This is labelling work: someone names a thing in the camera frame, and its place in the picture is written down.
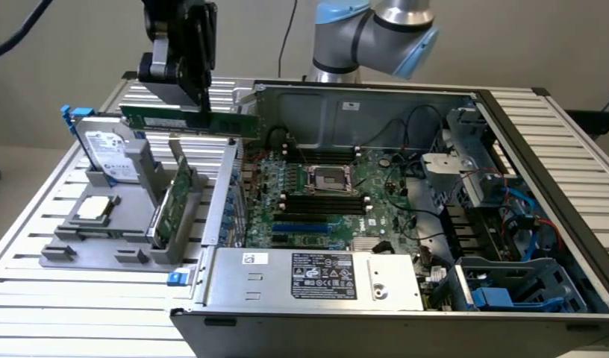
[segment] metal slotted table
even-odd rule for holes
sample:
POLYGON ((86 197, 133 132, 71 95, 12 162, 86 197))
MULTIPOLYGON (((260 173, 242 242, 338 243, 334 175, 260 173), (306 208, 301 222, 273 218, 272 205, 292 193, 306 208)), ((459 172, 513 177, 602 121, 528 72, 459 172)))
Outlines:
MULTIPOLYGON (((217 80, 210 89, 214 110, 231 110, 252 88, 253 80, 217 80)), ((551 98, 531 89, 489 90, 609 252, 609 159, 551 98)), ((102 109, 118 112, 121 104, 165 106, 130 80, 118 86, 102 109)), ((173 165, 167 135, 149 134, 149 139, 157 159, 173 165)), ((211 186, 225 144, 223 139, 182 139, 190 164, 210 176, 211 186)), ((87 166, 75 145, 0 241, 0 356, 194 357, 166 311, 190 297, 189 287, 167 287, 163 273, 39 265, 42 248, 86 187, 87 166)), ((207 212, 206 198, 186 250, 187 263, 199 255, 207 212)), ((574 352, 571 357, 584 354, 574 352)))

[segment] gray floor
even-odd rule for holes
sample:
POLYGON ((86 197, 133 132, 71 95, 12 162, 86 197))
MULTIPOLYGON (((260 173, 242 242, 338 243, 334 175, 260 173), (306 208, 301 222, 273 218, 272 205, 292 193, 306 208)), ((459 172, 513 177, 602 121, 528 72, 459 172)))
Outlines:
POLYGON ((0 147, 0 239, 64 154, 59 149, 0 147))

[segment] blue pcie slot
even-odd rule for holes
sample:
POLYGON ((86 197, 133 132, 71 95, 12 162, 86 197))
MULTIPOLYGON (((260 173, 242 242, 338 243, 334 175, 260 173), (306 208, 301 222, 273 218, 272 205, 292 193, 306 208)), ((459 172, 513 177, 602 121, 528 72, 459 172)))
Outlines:
POLYGON ((328 225, 274 224, 272 230, 277 233, 330 233, 328 225))

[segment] white wall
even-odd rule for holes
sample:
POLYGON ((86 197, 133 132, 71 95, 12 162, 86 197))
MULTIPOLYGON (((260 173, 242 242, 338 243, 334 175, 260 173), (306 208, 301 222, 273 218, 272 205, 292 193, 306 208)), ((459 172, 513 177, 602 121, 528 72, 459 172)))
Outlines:
MULTIPOLYGON (((0 0, 0 41, 38 0, 0 0)), ((547 87, 567 108, 599 108, 609 93, 609 0, 433 0, 439 45, 415 82, 547 87)), ((217 75, 273 77, 289 0, 217 0, 217 75)), ((301 0, 284 75, 310 67, 316 0, 301 0)), ((139 0, 55 1, 0 59, 0 145, 63 148, 68 103, 99 106, 150 50, 139 0)), ((364 71, 366 80, 391 80, 364 71)))

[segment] power supply label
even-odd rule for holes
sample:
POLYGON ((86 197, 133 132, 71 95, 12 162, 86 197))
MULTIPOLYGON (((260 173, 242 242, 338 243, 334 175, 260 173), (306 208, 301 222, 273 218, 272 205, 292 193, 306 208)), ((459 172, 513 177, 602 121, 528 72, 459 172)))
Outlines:
POLYGON ((357 300, 354 256, 293 254, 292 295, 304 300, 357 300))

